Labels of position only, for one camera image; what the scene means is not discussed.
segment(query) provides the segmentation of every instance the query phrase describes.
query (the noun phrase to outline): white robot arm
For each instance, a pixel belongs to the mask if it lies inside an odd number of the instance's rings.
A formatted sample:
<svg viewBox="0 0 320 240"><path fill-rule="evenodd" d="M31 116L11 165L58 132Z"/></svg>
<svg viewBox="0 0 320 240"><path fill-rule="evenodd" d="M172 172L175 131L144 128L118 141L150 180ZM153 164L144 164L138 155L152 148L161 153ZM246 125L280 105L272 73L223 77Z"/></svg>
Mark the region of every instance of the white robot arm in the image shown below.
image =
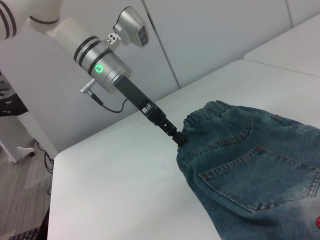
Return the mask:
<svg viewBox="0 0 320 240"><path fill-rule="evenodd" d="M18 34L26 22L43 25L39 32L54 28L63 0L0 0L0 41Z"/></svg>
<svg viewBox="0 0 320 240"><path fill-rule="evenodd" d="M179 146L183 145L185 136L129 80L131 69L113 52L120 42L124 45L133 43L140 48L148 44L150 37L142 17L131 6L126 7L113 27L114 33L101 40L73 18L58 24L61 6L62 0L0 0L0 41L14 37L28 22L38 32L54 38L93 78L81 92L106 108L92 92L93 84L98 83L108 93L120 91L146 118L171 136Z"/></svg>

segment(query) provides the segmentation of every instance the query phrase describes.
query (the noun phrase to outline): floor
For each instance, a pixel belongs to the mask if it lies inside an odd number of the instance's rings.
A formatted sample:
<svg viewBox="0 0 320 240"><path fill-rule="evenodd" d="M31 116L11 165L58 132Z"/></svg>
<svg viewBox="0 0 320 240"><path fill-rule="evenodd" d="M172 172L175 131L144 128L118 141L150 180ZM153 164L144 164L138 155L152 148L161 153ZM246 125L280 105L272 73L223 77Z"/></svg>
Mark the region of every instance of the floor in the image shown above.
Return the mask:
<svg viewBox="0 0 320 240"><path fill-rule="evenodd" d="M35 156L17 163L0 152L0 240L39 227L49 208L52 175L45 167L45 153L37 144L34 149Z"/></svg>

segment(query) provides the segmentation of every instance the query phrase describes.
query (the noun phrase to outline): jeans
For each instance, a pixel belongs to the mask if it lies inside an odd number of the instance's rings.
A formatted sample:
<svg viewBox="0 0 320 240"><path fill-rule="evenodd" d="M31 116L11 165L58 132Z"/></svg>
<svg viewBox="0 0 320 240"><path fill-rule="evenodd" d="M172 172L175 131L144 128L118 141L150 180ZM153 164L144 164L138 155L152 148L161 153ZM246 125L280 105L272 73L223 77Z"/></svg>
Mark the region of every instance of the jeans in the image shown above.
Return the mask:
<svg viewBox="0 0 320 240"><path fill-rule="evenodd" d="M178 166L223 240L320 240L320 129L215 101L182 132Z"/></svg>

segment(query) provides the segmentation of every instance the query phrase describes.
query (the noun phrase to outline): table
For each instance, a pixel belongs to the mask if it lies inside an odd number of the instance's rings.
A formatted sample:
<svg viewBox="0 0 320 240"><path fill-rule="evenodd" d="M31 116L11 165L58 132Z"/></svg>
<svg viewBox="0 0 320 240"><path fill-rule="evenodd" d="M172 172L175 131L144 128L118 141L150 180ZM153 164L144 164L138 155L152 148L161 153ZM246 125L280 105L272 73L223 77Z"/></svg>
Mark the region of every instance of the table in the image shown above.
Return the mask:
<svg viewBox="0 0 320 240"><path fill-rule="evenodd" d="M320 77L319 28L320 15L247 53L244 59Z"/></svg>
<svg viewBox="0 0 320 240"><path fill-rule="evenodd" d="M260 108L320 127L317 77L247 60L161 99L179 130L207 102ZM55 158L49 240L219 240L176 163L177 145L137 112Z"/></svg>

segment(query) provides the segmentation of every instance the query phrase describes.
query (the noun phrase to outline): red patch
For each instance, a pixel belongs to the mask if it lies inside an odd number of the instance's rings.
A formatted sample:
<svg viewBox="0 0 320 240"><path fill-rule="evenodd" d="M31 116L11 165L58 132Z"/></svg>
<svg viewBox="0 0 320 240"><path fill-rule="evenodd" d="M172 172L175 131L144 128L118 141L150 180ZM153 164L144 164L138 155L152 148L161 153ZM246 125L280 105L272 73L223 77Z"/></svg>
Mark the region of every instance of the red patch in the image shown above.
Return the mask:
<svg viewBox="0 0 320 240"><path fill-rule="evenodd" d="M320 217L315 222L316 226L320 229Z"/></svg>

